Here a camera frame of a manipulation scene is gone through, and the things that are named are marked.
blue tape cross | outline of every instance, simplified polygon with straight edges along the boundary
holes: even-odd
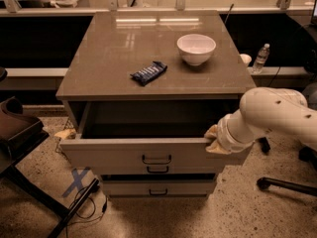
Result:
[[[89,168],[85,168],[80,174],[78,173],[78,169],[72,170],[71,174],[73,176],[73,183],[68,187],[68,189],[63,193],[62,197],[68,197],[69,194],[77,187],[78,191],[83,189],[83,185],[81,183],[84,176],[87,175]]]

brown desk surface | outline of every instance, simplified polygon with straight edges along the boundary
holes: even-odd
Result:
[[[199,67],[179,56],[177,39],[203,34],[216,41]],[[130,74],[153,60],[164,75],[139,86]],[[208,98],[256,87],[216,11],[98,12],[57,92],[60,100]]]

concrete floor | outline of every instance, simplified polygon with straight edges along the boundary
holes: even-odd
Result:
[[[41,118],[50,137],[18,169],[69,207],[77,189],[63,195],[73,182],[73,167],[60,152],[59,139],[54,136],[65,128],[67,116],[62,108],[52,107],[28,106],[25,112]],[[242,166],[226,167],[219,174],[216,189],[207,199],[112,198],[100,219],[105,203],[100,189],[90,196],[96,205],[95,214],[88,220],[74,216],[58,237],[316,237],[316,197],[275,186],[261,191],[256,186],[257,180],[266,176],[317,187],[312,165],[298,160],[299,142],[276,134],[268,139],[268,155],[255,143]],[[93,178],[89,171],[82,184],[89,185]],[[54,213],[5,178],[0,179],[0,212],[2,238],[47,237],[58,223]],[[82,216],[92,212],[91,200],[79,210]]]

white bowl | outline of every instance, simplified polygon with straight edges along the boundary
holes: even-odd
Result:
[[[177,47],[183,60],[198,66],[210,59],[216,49],[216,43],[208,36],[191,34],[180,37]]]

water bottle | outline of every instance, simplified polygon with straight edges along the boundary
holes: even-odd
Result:
[[[252,67],[252,74],[260,74],[269,55],[269,44],[265,44],[258,52]]]

